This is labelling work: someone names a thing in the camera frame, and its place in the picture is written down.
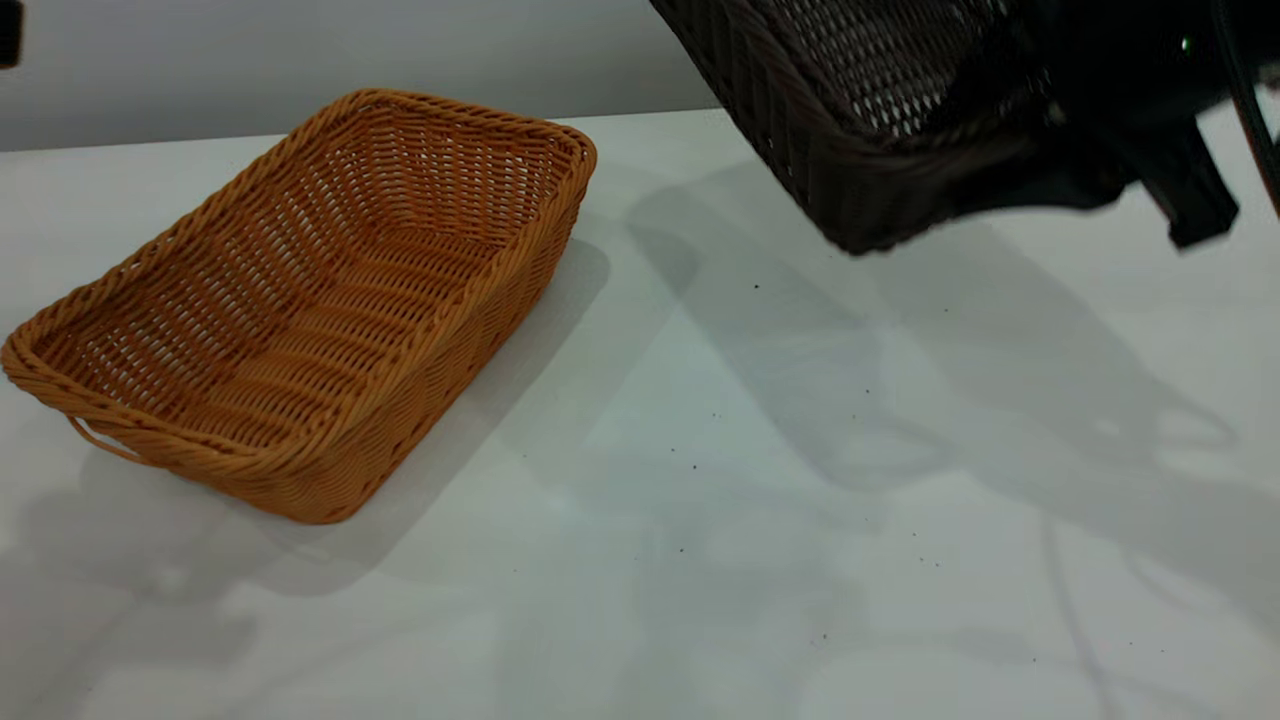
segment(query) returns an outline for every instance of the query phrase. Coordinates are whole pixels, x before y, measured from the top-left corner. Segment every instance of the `black wicker basket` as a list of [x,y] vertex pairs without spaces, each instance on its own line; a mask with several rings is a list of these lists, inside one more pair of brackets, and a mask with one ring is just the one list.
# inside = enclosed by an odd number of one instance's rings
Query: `black wicker basket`
[[997,192],[1043,155],[1048,101],[1000,37],[1014,0],[652,3],[778,181],[851,254],[998,206],[983,186]]

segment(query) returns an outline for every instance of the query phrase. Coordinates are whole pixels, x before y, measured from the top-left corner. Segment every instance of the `basket weave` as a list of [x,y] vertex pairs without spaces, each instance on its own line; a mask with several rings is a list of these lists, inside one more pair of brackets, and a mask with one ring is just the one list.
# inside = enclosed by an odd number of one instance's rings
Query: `basket weave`
[[594,167],[571,128],[352,94],[18,328],[5,373],[116,455],[342,520],[538,301]]
[[956,215],[961,183],[1033,151],[1025,126],[1043,97],[1021,68],[986,55],[1014,0],[652,3],[773,174],[849,252]]

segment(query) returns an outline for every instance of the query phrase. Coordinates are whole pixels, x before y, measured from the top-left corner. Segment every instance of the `white tabletop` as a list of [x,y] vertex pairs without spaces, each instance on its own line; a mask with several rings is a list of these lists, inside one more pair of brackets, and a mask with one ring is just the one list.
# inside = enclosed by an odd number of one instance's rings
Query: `white tabletop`
[[[1280,227],[829,249],[719,111],[567,120],[545,300],[355,519],[266,516],[0,387],[0,717],[1280,714]],[[274,138],[0,155],[0,329]]]

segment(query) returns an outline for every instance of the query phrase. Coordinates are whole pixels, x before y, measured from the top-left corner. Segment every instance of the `basket handle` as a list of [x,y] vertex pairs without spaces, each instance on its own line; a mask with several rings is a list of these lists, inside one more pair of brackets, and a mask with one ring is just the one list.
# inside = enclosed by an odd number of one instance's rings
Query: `basket handle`
[[115,447],[114,445],[109,445],[109,443],[102,442],[96,436],[93,436],[93,433],[91,433],[87,427],[84,427],[84,424],[83,424],[84,420],[82,420],[79,418],[76,418],[74,415],[68,415],[67,416],[67,421],[69,421],[72,424],[72,427],[76,428],[76,432],[79,433],[82,438],[87,439],[92,445],[96,445],[99,448],[105,450],[105,451],[110,452],[111,455],[115,455],[116,457],[123,457],[123,459],[128,460],[129,462],[137,462],[138,465],[146,465],[147,468],[159,468],[160,466],[160,465],[157,465],[157,464],[147,460],[146,457],[142,457],[141,455],[138,455],[136,452],[129,452],[127,450],[120,450],[119,447]]

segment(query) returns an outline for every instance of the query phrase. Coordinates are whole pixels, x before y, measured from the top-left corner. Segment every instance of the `cable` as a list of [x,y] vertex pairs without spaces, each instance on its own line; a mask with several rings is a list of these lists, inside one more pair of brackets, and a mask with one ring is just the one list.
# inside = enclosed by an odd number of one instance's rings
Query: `cable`
[[1249,147],[1253,150],[1253,159],[1258,163],[1258,172],[1262,173],[1267,193],[1271,195],[1271,204],[1275,206],[1276,214],[1280,215],[1280,147],[1277,147],[1276,141],[1271,140],[1271,131],[1267,129],[1262,108],[1258,106],[1253,76],[1245,69],[1244,58],[1240,56],[1228,0],[1211,0],[1211,4],[1213,31],[1222,51],[1231,97],[1235,100],[1235,111],[1240,115],[1240,124],[1244,126],[1244,133],[1249,138]]

